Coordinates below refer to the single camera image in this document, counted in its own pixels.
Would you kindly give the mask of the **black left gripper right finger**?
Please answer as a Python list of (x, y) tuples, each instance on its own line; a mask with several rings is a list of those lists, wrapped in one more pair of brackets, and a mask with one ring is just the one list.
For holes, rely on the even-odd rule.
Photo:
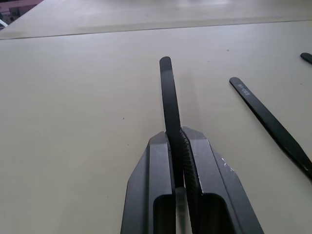
[(194, 234), (261, 234), (263, 230), (236, 172), (203, 133), (182, 130), (182, 159)]

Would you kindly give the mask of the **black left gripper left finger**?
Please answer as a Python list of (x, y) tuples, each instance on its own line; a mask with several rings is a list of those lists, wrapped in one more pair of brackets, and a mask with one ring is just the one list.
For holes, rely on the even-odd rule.
[(129, 177), (120, 232), (176, 233), (175, 179), (165, 132), (149, 139)]

